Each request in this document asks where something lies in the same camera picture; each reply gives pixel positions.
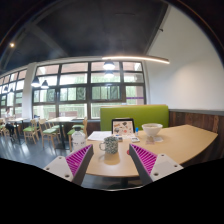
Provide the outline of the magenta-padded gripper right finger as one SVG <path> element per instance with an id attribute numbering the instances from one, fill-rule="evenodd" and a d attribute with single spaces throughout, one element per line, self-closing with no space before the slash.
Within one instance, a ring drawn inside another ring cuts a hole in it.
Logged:
<path id="1" fill-rule="evenodd" d="M 140 146 L 130 144 L 129 155 L 139 173 L 143 185 L 150 184 L 182 169 L 182 166 L 166 154 L 154 154 Z"/>

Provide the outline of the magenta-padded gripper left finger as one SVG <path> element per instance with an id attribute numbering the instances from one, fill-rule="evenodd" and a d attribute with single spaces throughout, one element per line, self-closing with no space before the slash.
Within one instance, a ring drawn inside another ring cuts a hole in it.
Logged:
<path id="1" fill-rule="evenodd" d="M 44 170 L 81 185 L 93 154 L 93 145 L 90 144 L 66 157 L 56 157 Z"/>

